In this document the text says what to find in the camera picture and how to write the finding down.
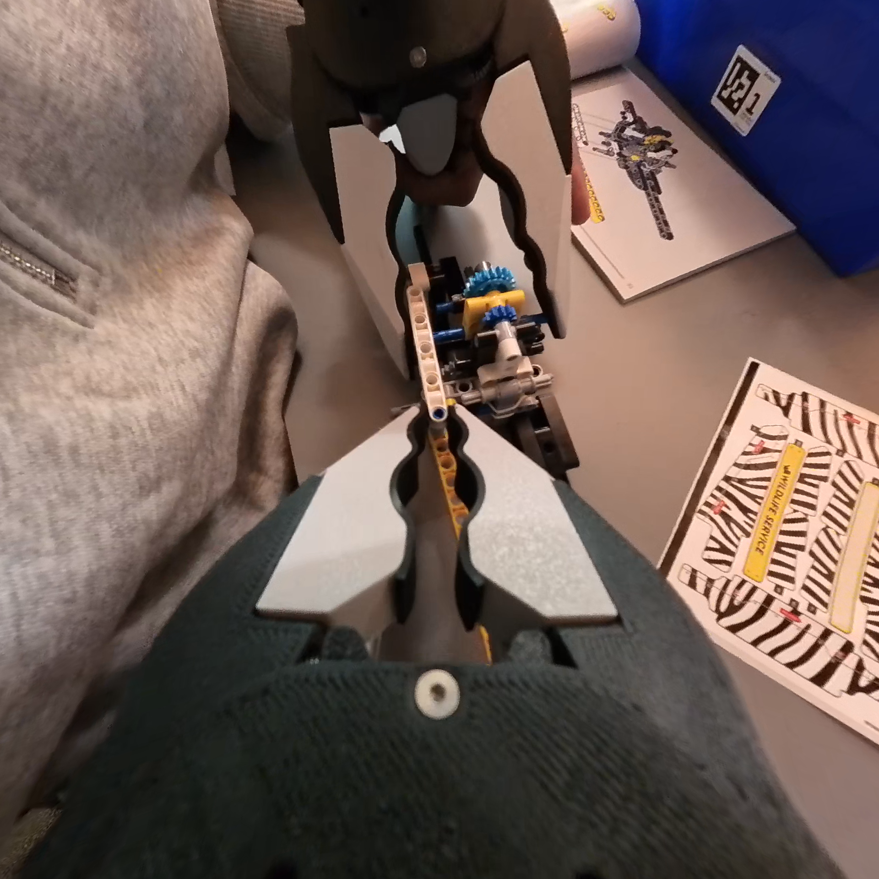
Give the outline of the yellow lego beam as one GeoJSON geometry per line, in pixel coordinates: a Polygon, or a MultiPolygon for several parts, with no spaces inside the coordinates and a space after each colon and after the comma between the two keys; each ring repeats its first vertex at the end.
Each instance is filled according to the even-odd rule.
{"type": "Polygon", "coordinates": [[[441,507],[447,525],[442,527],[443,536],[439,541],[438,552],[442,560],[441,586],[437,586],[437,614],[443,620],[443,643],[451,657],[463,658],[481,665],[492,665],[492,651],[487,630],[477,625],[466,629],[461,621],[456,599],[456,565],[459,542],[463,526],[467,521],[468,509],[456,491],[457,462],[453,453],[449,433],[428,435],[430,451],[439,479],[441,507]]]}

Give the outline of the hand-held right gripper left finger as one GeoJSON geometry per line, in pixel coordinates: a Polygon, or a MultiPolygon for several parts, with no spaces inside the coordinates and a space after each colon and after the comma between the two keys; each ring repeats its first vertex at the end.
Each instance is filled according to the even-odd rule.
{"type": "Polygon", "coordinates": [[[371,659],[412,613],[421,407],[407,406],[317,478],[256,602],[273,621],[349,629],[371,659]]]}

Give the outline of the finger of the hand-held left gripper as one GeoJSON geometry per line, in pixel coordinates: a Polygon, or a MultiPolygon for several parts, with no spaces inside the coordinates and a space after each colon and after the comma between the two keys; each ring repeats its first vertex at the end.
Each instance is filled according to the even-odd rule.
{"type": "Polygon", "coordinates": [[[479,163],[509,203],[511,239],[532,275],[533,295],[556,338],[570,311],[572,138],[570,81],[545,102],[530,59],[500,73],[479,124],[479,163]]]}
{"type": "Polygon", "coordinates": [[[408,378],[404,319],[398,305],[402,262],[396,220],[402,204],[391,146],[366,126],[330,130],[341,244],[346,264],[390,358],[408,378]]]}

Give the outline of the blue plastic bin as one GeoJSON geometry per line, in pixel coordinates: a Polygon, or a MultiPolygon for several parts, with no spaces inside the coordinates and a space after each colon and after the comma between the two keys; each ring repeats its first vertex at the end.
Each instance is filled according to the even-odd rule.
{"type": "Polygon", "coordinates": [[[638,57],[840,276],[878,262],[878,3],[643,1],[638,57]]]}

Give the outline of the lego instruction booklet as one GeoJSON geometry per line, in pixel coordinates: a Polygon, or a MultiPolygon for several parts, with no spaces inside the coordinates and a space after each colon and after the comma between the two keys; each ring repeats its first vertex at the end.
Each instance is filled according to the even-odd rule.
{"type": "Polygon", "coordinates": [[[574,244],[630,302],[794,231],[793,224],[629,68],[635,2],[551,3],[572,79],[590,214],[574,244]]]}

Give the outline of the person's left hand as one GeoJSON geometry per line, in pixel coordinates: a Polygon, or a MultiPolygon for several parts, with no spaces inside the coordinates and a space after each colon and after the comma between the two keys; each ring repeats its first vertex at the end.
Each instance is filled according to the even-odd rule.
{"type": "MultiPolygon", "coordinates": [[[[481,110],[459,105],[455,145],[445,168],[437,175],[424,175],[406,155],[393,148],[397,181],[413,202],[467,206],[474,199],[483,176],[472,149],[481,113],[481,110]]],[[[576,145],[572,147],[571,178],[571,222],[577,226],[589,220],[591,208],[586,173],[576,145]]]]}

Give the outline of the zebra striped sticker sheet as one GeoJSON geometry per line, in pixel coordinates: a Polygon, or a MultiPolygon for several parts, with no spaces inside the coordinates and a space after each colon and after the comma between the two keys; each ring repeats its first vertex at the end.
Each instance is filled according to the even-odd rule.
{"type": "Polygon", "coordinates": [[[878,417],[750,358],[659,569],[720,647],[878,742],[878,417]]]}

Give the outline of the lego gear assembly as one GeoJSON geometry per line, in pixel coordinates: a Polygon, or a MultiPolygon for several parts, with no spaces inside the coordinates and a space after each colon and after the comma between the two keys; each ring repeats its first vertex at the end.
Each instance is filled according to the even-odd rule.
{"type": "Polygon", "coordinates": [[[529,313],[510,269],[465,276],[455,258],[408,267],[405,288],[418,379],[435,449],[453,409],[467,411],[553,478],[579,466],[555,375],[539,361],[543,314],[529,313]]]}

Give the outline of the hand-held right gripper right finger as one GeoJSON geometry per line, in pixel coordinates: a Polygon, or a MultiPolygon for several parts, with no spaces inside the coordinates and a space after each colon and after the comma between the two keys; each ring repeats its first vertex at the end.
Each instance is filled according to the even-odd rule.
{"type": "Polygon", "coordinates": [[[561,484],[486,423],[454,408],[456,495],[467,509],[456,605],[492,656],[522,632],[602,627],[619,613],[559,491],[561,484]]]}

